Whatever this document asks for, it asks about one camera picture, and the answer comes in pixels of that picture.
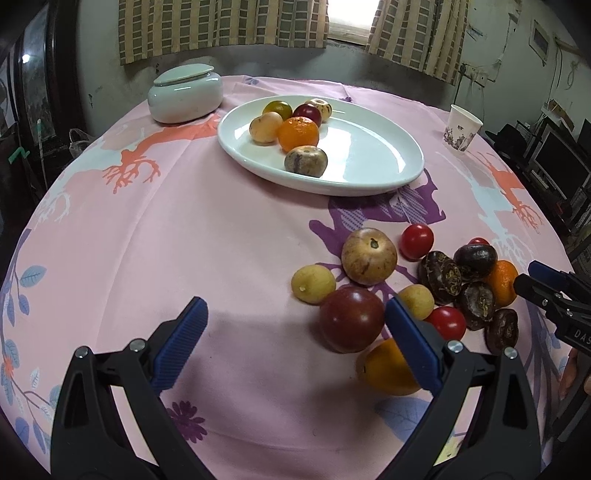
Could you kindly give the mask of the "person's right hand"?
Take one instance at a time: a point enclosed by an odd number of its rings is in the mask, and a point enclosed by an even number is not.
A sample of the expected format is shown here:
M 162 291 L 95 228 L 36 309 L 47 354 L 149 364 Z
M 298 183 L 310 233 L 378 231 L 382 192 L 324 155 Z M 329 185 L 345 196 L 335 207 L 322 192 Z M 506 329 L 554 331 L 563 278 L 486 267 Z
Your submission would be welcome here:
M 572 348 L 568 355 L 567 364 L 562 373 L 562 377 L 559 383 L 558 395 L 561 400 L 564 400 L 569 393 L 569 390 L 573 386 L 575 379 L 578 374 L 577 367 L 578 351 Z

